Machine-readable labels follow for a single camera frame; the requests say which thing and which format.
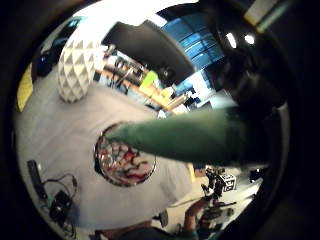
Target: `window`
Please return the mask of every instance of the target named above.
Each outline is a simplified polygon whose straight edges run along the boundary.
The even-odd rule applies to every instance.
[[[223,57],[201,13],[176,18],[162,29],[180,44],[197,70],[204,69]]]

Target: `black device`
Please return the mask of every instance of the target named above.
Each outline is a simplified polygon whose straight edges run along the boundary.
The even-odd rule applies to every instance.
[[[60,227],[63,227],[63,224],[67,219],[71,205],[71,197],[67,195],[64,191],[60,190],[51,204],[49,216],[54,222],[58,223]]]
[[[44,202],[44,206],[46,206],[49,209],[50,218],[55,223],[57,223],[65,232],[68,232],[71,237],[76,238],[76,231],[74,226],[72,224],[69,224],[69,226],[71,226],[71,230],[68,230],[65,224],[73,203],[72,199],[77,192],[78,183],[75,176],[70,173],[67,173],[60,178],[57,178],[57,179],[49,178],[42,182],[39,171],[38,171],[37,162],[35,160],[29,160],[27,162],[27,166],[28,166],[33,187],[35,188],[35,191],[38,197]],[[72,195],[70,194],[68,187],[63,182],[61,182],[61,180],[66,177],[71,177],[72,185],[74,187],[74,192]],[[65,190],[65,191],[63,190],[58,191],[58,193],[54,196],[54,199],[51,205],[48,205],[48,195],[44,188],[45,185],[49,183],[59,184]]]
[[[29,160],[27,162],[29,174],[31,177],[31,181],[33,184],[34,189],[36,190],[36,193],[38,194],[38,197],[42,200],[47,200],[48,195],[46,193],[46,190],[44,189],[44,186],[42,184],[39,171],[38,171],[38,165],[35,160]]]

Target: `black cable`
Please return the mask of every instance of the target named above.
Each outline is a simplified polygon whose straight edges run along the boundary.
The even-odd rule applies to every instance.
[[[62,182],[60,182],[60,181],[58,181],[56,179],[47,179],[46,181],[44,181],[42,183],[42,185],[45,186],[48,182],[59,184],[60,186],[62,186],[66,190],[68,196],[71,197],[71,194],[70,194],[70,191],[69,191],[68,187],[65,184],[63,184]]]
[[[72,178],[72,185],[73,185],[73,187],[74,187],[74,191],[73,191],[72,195],[71,195],[71,193],[70,193],[70,191],[69,191],[69,188],[68,188],[64,183],[61,182],[62,179],[66,178],[66,177],[68,177],[68,176]],[[68,196],[69,196],[71,199],[73,199],[74,196],[75,196],[76,193],[77,193],[78,183],[77,183],[76,177],[75,177],[73,174],[71,174],[71,173],[66,173],[65,175],[63,175],[63,176],[61,176],[61,177],[59,177],[59,178],[55,178],[55,179],[49,178],[49,179],[45,180],[45,181],[42,183],[42,185],[45,186],[48,182],[53,182],[53,183],[57,183],[57,184],[61,185],[61,186],[66,190]]]

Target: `table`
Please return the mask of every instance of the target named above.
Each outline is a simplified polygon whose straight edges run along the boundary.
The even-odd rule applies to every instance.
[[[28,114],[37,94],[35,90],[22,114]],[[112,229],[132,225],[152,218],[190,191],[187,165],[160,157],[153,175],[135,187],[114,186],[94,171],[93,147],[100,132],[115,122],[154,118],[152,110],[96,82],[84,99],[73,104],[63,102],[56,89],[41,99],[36,101],[36,115],[30,116],[32,129],[17,138],[18,147],[25,148],[19,155],[20,165],[36,160],[41,164],[42,180],[65,173],[76,176],[78,192],[70,214],[76,226]],[[54,184],[46,186],[51,196],[57,189]]]

